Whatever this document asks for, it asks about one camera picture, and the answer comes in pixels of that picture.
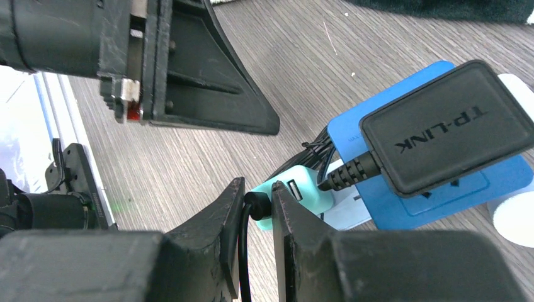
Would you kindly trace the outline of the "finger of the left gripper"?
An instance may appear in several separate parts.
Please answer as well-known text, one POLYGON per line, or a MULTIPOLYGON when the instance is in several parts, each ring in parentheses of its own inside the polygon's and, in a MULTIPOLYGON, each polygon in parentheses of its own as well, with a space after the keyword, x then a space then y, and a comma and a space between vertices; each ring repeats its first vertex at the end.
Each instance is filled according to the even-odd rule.
POLYGON ((210 1, 160 1, 150 123, 277 135, 280 119, 210 1))

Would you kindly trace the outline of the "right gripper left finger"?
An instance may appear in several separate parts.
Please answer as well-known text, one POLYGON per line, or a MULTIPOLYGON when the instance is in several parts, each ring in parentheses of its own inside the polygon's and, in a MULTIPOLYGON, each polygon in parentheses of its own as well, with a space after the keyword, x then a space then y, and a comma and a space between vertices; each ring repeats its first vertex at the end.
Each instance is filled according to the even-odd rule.
POLYGON ((2 301, 231 301, 245 180, 167 232, 24 230, 1 240, 2 301))

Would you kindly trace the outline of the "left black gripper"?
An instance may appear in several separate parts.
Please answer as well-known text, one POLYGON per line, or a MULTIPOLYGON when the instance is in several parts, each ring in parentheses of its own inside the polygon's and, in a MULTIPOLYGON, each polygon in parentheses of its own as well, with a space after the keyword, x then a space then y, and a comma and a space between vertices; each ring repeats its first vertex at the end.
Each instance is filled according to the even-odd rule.
POLYGON ((99 80, 119 122, 163 124, 170 1, 2 1, 1 64, 99 80))

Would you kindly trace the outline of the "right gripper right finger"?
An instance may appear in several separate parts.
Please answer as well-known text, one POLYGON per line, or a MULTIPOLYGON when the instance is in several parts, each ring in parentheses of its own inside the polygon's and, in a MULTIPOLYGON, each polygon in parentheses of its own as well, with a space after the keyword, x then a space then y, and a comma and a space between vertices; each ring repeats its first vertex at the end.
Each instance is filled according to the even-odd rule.
POLYGON ((504 257, 466 231, 338 231, 272 187, 281 301, 525 301, 504 257))

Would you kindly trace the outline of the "light blue power strip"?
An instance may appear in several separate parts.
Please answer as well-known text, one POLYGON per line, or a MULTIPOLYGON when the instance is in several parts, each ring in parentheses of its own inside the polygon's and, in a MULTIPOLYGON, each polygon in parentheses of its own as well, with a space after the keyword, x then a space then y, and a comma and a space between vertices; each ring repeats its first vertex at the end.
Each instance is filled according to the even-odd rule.
MULTIPOLYGON (((430 68, 420 70, 390 88, 333 118, 327 132, 342 162, 366 152, 359 121, 401 94, 441 75, 430 68)), ((324 221, 338 230, 349 230, 373 220, 380 230, 408 230, 450 216, 459 211, 514 193, 527 187, 533 171, 520 155, 502 161, 459 180, 458 184, 434 189, 430 197, 400 198, 390 191, 382 176, 334 193, 336 204, 324 213, 324 221)))

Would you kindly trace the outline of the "blue cube socket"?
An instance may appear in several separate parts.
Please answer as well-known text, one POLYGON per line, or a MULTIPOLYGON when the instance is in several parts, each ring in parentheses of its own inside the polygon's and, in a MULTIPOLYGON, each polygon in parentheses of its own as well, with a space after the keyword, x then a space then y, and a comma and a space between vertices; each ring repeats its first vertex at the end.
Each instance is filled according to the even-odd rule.
POLYGON ((420 227, 527 187, 526 109, 488 63, 435 62, 333 118, 327 132, 381 230, 420 227))

